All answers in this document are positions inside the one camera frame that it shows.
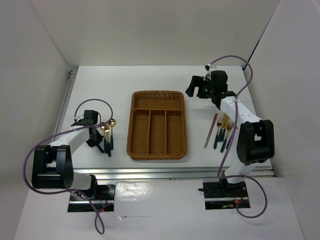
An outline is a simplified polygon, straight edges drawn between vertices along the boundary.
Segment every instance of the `cable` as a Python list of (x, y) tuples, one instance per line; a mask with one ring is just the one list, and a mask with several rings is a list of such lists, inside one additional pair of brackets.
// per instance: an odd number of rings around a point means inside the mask
[[(245, 64), (247, 64), (247, 66), (248, 66), (249, 69), (250, 69), (250, 73), (251, 73), (248, 82), (243, 86), (243, 88), (240, 89), (240, 91), (239, 91), (239, 92), (236, 94), (236, 96), (235, 96), (235, 101), (234, 101), (234, 104), (235, 104), (235, 119), (234, 119), (234, 125), (237, 126), (237, 123), (238, 123), (238, 97), (239, 97), (239, 95), (242, 93), (242, 91), (245, 90), (245, 89), (248, 87), (248, 85), (251, 83), (252, 78), (254, 77), (254, 71), (253, 71), (253, 69), (252, 69), (252, 66), (250, 65), (250, 63), (249, 63), (247, 60), (245, 60), (244, 58), (242, 58), (242, 57), (240, 57), (240, 56), (237, 56), (237, 55), (226, 55), (226, 56), (222, 56), (222, 57), (219, 57), (218, 59), (214, 60), (214, 61), (211, 62), (210, 64), (212, 65), (212, 64), (218, 62), (219, 60), (225, 59), (225, 58), (236, 58), (236, 59), (242, 60)], [(229, 147), (226, 149), (226, 152), (225, 152), (225, 154), (224, 154), (224, 156), (223, 156), (223, 159), (222, 159), (222, 162), (221, 162), (221, 164), (220, 164), (220, 167), (219, 167), (217, 176), (218, 176), (219, 179), (247, 178), (247, 179), (250, 179), (250, 180), (254, 181), (256, 184), (258, 184), (258, 186), (260, 187), (260, 189), (261, 189), (261, 191), (262, 191), (262, 193), (263, 193), (264, 201), (265, 201), (264, 208), (263, 208), (263, 210), (262, 210), (260, 213), (258, 213), (257, 215), (254, 215), (254, 216), (244, 215), (243, 213), (241, 213), (241, 212), (239, 211), (239, 208), (238, 208), (238, 206), (239, 206), (239, 204), (240, 204), (241, 202), (238, 202), (238, 203), (236, 204), (236, 206), (235, 206), (236, 211), (237, 211), (241, 216), (243, 216), (243, 217), (245, 217), (245, 218), (248, 218), (248, 219), (255, 219), (255, 218), (260, 217), (262, 214), (264, 214), (264, 212), (266, 211), (267, 206), (268, 206), (267, 194), (266, 194), (264, 188), (261, 186), (261, 184), (260, 184), (256, 179), (254, 179), (253, 177), (250, 177), (250, 176), (245, 176), (245, 175), (221, 176), (221, 171), (222, 171), (222, 168), (223, 168), (223, 166), (224, 166), (224, 164), (225, 164), (225, 161), (226, 161), (226, 159), (227, 159), (227, 156), (228, 156), (228, 154), (229, 154), (229, 151), (230, 151), (230, 149), (231, 149), (231, 145), (232, 145), (232, 143), (233, 143), (233, 141), (234, 141), (235, 134), (236, 134), (236, 127), (234, 127), (233, 130), (232, 130), (231, 138), (230, 138), (230, 140), (229, 140), (229, 141), (230, 141), (230, 144), (229, 144)]]
[[(110, 111), (111, 111), (111, 117), (106, 121), (106, 122), (103, 122), (103, 123), (99, 123), (99, 124), (95, 124), (95, 125), (89, 125), (89, 126), (82, 126), (82, 127), (79, 127), (79, 128), (75, 128), (75, 129), (71, 129), (71, 130), (67, 130), (67, 131), (63, 131), (63, 132), (60, 132), (60, 133), (56, 133), (52, 136), (49, 136), (49, 137), (46, 137), (45, 139), (41, 140), (40, 142), (38, 142), (36, 145), (34, 145), (31, 150), (27, 153), (27, 155), (25, 156), (24, 158), (24, 161), (23, 161), (23, 165), (22, 165), (22, 177), (23, 177), (23, 180), (25, 182), (25, 184), (27, 185), (27, 187), (34, 191), (35, 193), (37, 194), (43, 194), (43, 195), (53, 195), (53, 194), (61, 194), (61, 193), (67, 193), (67, 192), (75, 192), (75, 193), (79, 193), (81, 194), (82, 196), (84, 196), (89, 204), (91, 205), (93, 211), (95, 212), (95, 221), (94, 221), (94, 226), (95, 226), (95, 229), (96, 231), (100, 234), (100, 235), (103, 235), (105, 233), (105, 225), (104, 225), (104, 221), (102, 220), (102, 218), (100, 217), (100, 211), (98, 211), (95, 207), (95, 205), (92, 203), (91, 199), (85, 195), (82, 191), (80, 190), (77, 190), (77, 189), (66, 189), (66, 190), (61, 190), (61, 191), (54, 191), (54, 192), (45, 192), (45, 191), (40, 191), (38, 189), (35, 189), (29, 182), (28, 182), (28, 179), (27, 179), (27, 174), (26, 174), (26, 167), (27, 167), (27, 162), (28, 162), (28, 159), (30, 157), (30, 155), (32, 154), (32, 152), (36, 149), (37, 146), (43, 144), (44, 142), (52, 139), (52, 138), (55, 138), (57, 136), (60, 136), (60, 135), (63, 135), (63, 134), (68, 134), (68, 133), (71, 133), (73, 131), (77, 131), (77, 130), (82, 130), (82, 129), (88, 129), (88, 128), (95, 128), (95, 127), (100, 127), (102, 125), (104, 125), (105, 123), (108, 123), (114, 116), (114, 111), (112, 109), (112, 107), (110, 106), (109, 103), (107, 103), (106, 101), (102, 100), (102, 99), (98, 99), (98, 98), (91, 98), (91, 99), (88, 99), (88, 100), (85, 100), (83, 102), (81, 102), (79, 104), (79, 106), (76, 108), (75, 110), (75, 113), (74, 113), (74, 119), (77, 119), (76, 118), (76, 114), (77, 114), (77, 111), (78, 109), (80, 108), (80, 106), (88, 101), (100, 101), (100, 102), (103, 102), (105, 104), (108, 105), (108, 107), (110, 108)], [(98, 229), (98, 226), (97, 226), (97, 219), (99, 219), (101, 225), (102, 225), (102, 231), (99, 231)]]

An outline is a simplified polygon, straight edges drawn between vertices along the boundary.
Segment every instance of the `brown basket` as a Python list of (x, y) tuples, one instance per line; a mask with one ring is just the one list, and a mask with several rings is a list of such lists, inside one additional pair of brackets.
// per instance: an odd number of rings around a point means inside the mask
[(133, 160), (176, 160), (187, 154), (181, 92), (137, 91), (132, 95), (126, 152)]

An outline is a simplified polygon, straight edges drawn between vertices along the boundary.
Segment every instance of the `chopsticks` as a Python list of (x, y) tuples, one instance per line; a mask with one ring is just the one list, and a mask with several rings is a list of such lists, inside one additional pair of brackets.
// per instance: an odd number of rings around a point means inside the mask
[(207, 146), (208, 146), (208, 143), (209, 143), (209, 140), (210, 140), (212, 131), (213, 131), (213, 129), (214, 129), (214, 126), (215, 126), (215, 123), (216, 123), (216, 120), (217, 120), (217, 117), (218, 117), (218, 113), (216, 113), (216, 114), (214, 115), (214, 118), (213, 118), (213, 121), (212, 121), (210, 130), (209, 130), (208, 136), (206, 137), (206, 140), (205, 140), (205, 143), (204, 143), (204, 147), (203, 147), (204, 149), (206, 149)]

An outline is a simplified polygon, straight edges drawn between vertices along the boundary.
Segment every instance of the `white wall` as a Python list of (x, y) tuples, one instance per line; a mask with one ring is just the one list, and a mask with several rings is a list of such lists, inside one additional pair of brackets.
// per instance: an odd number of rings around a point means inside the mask
[(22, 162), (53, 133), (68, 68), (27, 0), (1, 0), (0, 23), (0, 235), (11, 240), (28, 193)]
[[(249, 58), (279, 0), (30, 0), (73, 66)], [(221, 64), (239, 64), (228, 59)]]
[(320, 239), (320, 0), (281, 0), (250, 63), (256, 112), (274, 123), (285, 178), (306, 240)]

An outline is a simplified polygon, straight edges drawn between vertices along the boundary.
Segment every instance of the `tray divider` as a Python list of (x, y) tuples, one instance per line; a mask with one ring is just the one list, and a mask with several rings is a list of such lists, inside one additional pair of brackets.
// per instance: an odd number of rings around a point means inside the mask
[(151, 110), (149, 110), (147, 154), (150, 154)]
[(164, 137), (164, 141), (165, 141), (165, 154), (167, 153), (167, 110), (164, 111), (164, 132), (165, 132), (165, 137)]

